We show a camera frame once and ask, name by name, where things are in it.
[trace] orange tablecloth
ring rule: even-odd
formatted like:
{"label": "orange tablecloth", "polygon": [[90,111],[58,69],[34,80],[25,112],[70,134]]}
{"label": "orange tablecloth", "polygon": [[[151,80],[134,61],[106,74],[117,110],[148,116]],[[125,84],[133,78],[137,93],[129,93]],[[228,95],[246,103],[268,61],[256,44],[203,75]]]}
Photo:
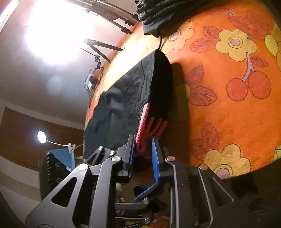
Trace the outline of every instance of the orange tablecloth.
{"label": "orange tablecloth", "polygon": [[[161,144],[220,178],[259,169],[281,156],[281,32],[261,3],[234,1],[201,12],[163,38],[173,66],[174,103]],[[105,66],[99,96],[158,48],[141,24]]]}

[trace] triangular cutout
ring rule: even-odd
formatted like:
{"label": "triangular cutout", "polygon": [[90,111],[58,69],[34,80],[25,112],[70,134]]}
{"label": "triangular cutout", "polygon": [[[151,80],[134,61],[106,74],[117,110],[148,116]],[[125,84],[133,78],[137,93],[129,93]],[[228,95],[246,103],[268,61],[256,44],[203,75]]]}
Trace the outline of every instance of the triangular cutout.
{"label": "triangular cutout", "polygon": [[215,178],[210,179],[210,185],[218,207],[232,203],[234,201],[234,199],[225,189],[223,189],[223,187]]}
{"label": "triangular cutout", "polygon": [[73,177],[67,182],[63,188],[52,198],[52,203],[66,208],[69,204],[70,197],[74,190],[77,178]]}

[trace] red cherry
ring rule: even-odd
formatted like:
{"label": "red cherry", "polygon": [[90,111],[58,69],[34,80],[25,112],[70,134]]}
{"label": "red cherry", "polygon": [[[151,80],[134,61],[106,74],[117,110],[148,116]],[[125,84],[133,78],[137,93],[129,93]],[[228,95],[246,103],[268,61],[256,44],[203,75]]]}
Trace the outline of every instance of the red cherry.
{"label": "red cherry", "polygon": [[231,79],[226,87],[228,96],[234,101],[241,101],[245,99],[248,93],[246,83],[240,78]]}
{"label": "red cherry", "polygon": [[255,71],[251,73],[248,79],[248,85],[252,94],[257,98],[263,99],[270,94],[271,84],[263,72]]}

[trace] pink knitted edge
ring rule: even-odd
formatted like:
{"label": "pink knitted edge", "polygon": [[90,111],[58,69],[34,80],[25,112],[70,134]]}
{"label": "pink knitted edge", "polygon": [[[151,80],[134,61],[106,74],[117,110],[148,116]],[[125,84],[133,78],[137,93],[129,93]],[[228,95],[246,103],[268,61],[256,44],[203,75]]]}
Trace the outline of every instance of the pink knitted edge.
{"label": "pink knitted edge", "polygon": [[143,112],[142,112],[141,118],[140,118],[140,125],[139,125],[138,133],[136,136],[136,148],[139,148],[139,146],[141,144],[141,138],[142,138],[142,135],[143,135],[143,132],[145,129],[145,123],[147,120],[149,109],[150,109],[150,103],[146,103],[143,106]]}

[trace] bright light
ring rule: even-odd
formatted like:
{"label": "bright light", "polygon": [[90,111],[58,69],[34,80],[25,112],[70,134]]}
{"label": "bright light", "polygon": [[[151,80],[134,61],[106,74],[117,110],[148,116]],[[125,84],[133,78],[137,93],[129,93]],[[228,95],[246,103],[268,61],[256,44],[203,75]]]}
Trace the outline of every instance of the bright light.
{"label": "bright light", "polygon": [[25,41],[45,62],[67,63],[78,55],[89,23],[89,14],[72,3],[38,0],[31,12]]}
{"label": "bright light", "polygon": [[38,138],[39,142],[41,142],[41,143],[46,143],[46,141],[47,141],[46,135],[43,131],[38,132],[37,138]]}

